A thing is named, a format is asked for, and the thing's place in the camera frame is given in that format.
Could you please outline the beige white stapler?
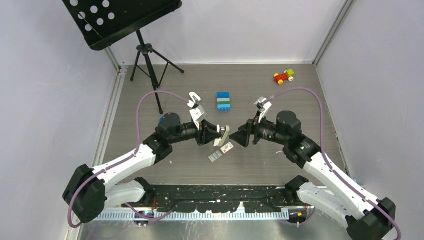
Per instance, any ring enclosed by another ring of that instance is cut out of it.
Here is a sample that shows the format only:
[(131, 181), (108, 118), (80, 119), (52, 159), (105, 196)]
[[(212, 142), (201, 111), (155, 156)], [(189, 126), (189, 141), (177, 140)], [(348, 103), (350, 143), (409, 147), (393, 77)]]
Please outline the beige white stapler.
[(229, 136), (230, 126), (229, 125), (225, 125), (225, 126), (217, 125), (216, 127), (217, 127), (216, 131), (220, 134), (220, 137), (216, 138), (214, 140), (213, 146), (214, 147), (222, 147), (225, 144), (225, 142), (226, 142), (226, 140)]

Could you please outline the white staple box sleeve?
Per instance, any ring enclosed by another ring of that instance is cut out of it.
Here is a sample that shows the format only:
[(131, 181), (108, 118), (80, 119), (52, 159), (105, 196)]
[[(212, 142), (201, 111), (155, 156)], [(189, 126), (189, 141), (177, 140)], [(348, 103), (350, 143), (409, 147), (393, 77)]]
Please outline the white staple box sleeve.
[(230, 150), (232, 150), (234, 148), (234, 145), (231, 142), (228, 142), (227, 144), (225, 144), (224, 146), (222, 146), (220, 148), (221, 152), (223, 154), (226, 154), (227, 152), (229, 152)]

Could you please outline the staple tray with staples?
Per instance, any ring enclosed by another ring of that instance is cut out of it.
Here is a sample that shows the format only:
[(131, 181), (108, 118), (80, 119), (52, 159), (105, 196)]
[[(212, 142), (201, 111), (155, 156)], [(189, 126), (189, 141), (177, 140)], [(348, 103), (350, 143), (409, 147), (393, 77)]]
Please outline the staple tray with staples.
[(216, 160), (221, 158), (223, 156), (222, 152), (220, 150), (215, 151), (213, 154), (211, 154), (208, 159), (214, 163)]

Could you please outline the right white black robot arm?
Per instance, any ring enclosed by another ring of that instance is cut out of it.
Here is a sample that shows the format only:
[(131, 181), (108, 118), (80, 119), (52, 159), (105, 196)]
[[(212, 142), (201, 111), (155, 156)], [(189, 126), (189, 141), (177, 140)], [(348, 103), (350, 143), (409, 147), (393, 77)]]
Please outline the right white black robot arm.
[(292, 111), (281, 111), (276, 122), (258, 113), (229, 138), (246, 148), (260, 140), (283, 146), (288, 160), (313, 175), (329, 192), (308, 179), (297, 176), (285, 185), (285, 198), (291, 205), (312, 205), (342, 225), (353, 240), (382, 240), (393, 228), (396, 205), (380, 199), (358, 185), (327, 156), (322, 148), (302, 133), (301, 122)]

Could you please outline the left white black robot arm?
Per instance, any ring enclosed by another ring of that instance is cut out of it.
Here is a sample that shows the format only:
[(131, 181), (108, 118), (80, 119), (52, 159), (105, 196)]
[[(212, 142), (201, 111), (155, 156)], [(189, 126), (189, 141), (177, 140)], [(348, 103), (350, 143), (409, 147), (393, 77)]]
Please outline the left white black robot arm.
[(181, 123), (178, 114), (165, 114), (154, 133), (134, 150), (103, 165), (83, 164), (76, 168), (62, 195), (69, 206), (69, 225), (77, 228), (97, 218), (104, 209), (122, 204), (138, 203), (148, 207), (154, 197), (146, 180), (121, 181), (164, 160), (173, 152), (175, 143), (195, 140), (199, 146), (213, 143), (221, 147), (229, 131), (229, 126), (215, 125), (206, 119)]

